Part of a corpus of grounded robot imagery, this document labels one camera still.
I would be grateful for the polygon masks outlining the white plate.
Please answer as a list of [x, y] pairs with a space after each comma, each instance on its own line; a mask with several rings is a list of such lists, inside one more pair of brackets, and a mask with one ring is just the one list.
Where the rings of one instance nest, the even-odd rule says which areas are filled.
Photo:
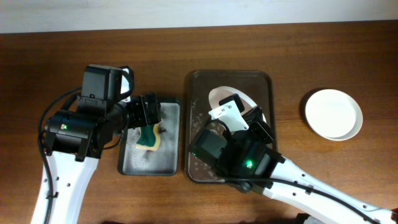
[[229, 86], [219, 86], [208, 95], [211, 120], [220, 120], [230, 131], [249, 129], [249, 121], [243, 116], [259, 106], [245, 93]]
[[305, 104], [305, 118], [309, 126], [319, 136], [323, 137], [325, 134], [327, 122], [332, 120], [333, 115], [337, 112], [332, 112], [334, 108], [344, 106], [348, 103], [357, 102], [348, 94], [333, 89], [325, 89], [316, 91], [312, 94]]

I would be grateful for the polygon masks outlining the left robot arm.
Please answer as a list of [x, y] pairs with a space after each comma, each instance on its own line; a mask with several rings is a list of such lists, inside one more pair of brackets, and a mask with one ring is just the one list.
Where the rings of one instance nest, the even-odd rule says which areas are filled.
[[76, 223], [102, 152], [113, 136], [160, 122], [155, 93], [131, 95], [128, 67], [88, 65], [83, 84], [61, 96], [61, 109], [39, 120], [43, 174], [32, 223]]

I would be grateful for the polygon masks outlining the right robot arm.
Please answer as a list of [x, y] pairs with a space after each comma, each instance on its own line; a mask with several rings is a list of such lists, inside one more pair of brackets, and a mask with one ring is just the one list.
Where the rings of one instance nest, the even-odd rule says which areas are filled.
[[189, 152], [240, 192], [257, 191], [308, 214], [305, 223], [397, 223], [397, 213], [366, 204], [307, 174], [270, 148], [261, 108], [244, 110], [235, 93], [218, 101]]

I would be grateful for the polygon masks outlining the large brown plastic tray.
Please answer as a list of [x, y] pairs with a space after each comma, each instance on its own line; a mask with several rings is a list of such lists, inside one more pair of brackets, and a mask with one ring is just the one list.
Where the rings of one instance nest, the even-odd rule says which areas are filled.
[[245, 93], [265, 115], [274, 134], [277, 133], [274, 115], [274, 97], [271, 78], [262, 71], [254, 70], [197, 70], [188, 76], [185, 172], [198, 184], [223, 184], [224, 181], [206, 163], [192, 155], [188, 147], [209, 119], [211, 111], [208, 95], [219, 86], [229, 86]]

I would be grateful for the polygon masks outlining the small grey metal tray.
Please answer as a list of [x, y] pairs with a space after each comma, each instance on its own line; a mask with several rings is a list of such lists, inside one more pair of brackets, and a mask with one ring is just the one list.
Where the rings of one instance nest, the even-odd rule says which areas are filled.
[[156, 150], [138, 144], [144, 142], [139, 128], [130, 128], [121, 140], [118, 172], [122, 175], [174, 175], [178, 167], [181, 101], [162, 97], [161, 122], [154, 126], [159, 136]]

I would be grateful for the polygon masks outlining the green and yellow sponge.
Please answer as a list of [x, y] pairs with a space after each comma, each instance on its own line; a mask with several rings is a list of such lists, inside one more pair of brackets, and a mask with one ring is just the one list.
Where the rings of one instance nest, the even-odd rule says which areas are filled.
[[160, 146], [159, 124], [140, 127], [136, 147], [147, 151], [156, 151]]

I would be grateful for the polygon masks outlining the pale grey plate front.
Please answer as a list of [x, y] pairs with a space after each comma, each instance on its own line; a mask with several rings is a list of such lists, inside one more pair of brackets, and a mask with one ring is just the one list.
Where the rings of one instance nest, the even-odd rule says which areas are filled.
[[363, 125], [363, 113], [358, 104], [348, 103], [334, 108], [332, 120], [327, 122], [326, 133], [322, 136], [332, 141], [345, 141], [359, 133]]

